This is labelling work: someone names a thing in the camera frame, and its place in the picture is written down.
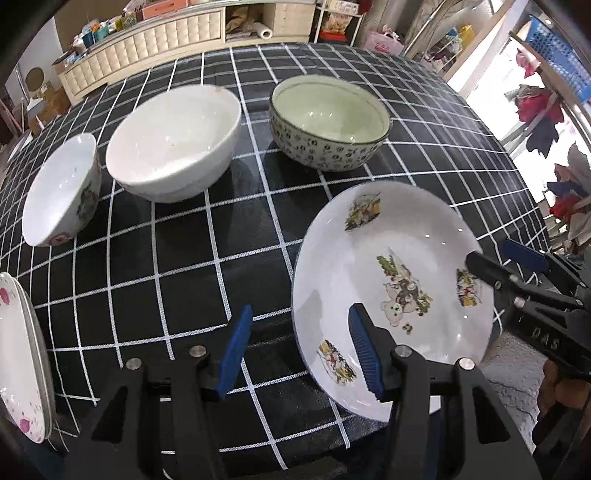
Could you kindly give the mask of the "right human hand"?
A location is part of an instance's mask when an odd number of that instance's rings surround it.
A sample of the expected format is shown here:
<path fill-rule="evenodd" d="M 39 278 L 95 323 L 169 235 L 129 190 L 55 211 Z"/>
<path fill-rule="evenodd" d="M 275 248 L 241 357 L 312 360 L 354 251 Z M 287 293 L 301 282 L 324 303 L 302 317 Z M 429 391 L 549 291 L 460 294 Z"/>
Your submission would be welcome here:
<path fill-rule="evenodd" d="M 542 467 L 590 455 L 590 383 L 569 378 L 552 360 L 545 361 L 537 397 L 538 417 L 532 431 L 534 459 Z"/>

